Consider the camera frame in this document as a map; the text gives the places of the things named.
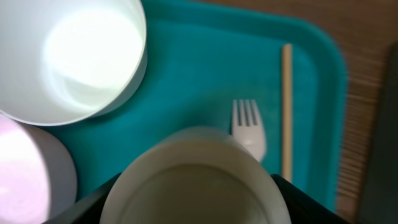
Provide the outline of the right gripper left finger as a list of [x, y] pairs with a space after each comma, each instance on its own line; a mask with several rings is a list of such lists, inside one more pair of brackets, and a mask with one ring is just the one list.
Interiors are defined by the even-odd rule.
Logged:
[[121, 173], [116, 174], [76, 204], [44, 224], [98, 224], [104, 203]]

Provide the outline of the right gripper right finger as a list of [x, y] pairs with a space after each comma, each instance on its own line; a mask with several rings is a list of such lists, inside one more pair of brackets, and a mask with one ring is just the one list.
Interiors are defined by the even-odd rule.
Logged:
[[349, 224], [280, 175], [271, 177], [286, 202], [292, 224]]

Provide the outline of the white bowl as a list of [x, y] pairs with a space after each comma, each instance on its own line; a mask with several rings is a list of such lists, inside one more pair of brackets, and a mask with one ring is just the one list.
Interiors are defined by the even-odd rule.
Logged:
[[1, 113], [11, 119], [60, 126], [104, 115], [146, 68], [139, 0], [1, 2]]

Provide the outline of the white plastic cup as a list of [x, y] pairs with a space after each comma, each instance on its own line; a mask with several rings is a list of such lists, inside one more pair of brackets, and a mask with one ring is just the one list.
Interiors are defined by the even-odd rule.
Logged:
[[118, 177], [101, 223], [290, 223], [263, 166], [215, 128], [181, 130], [136, 158]]

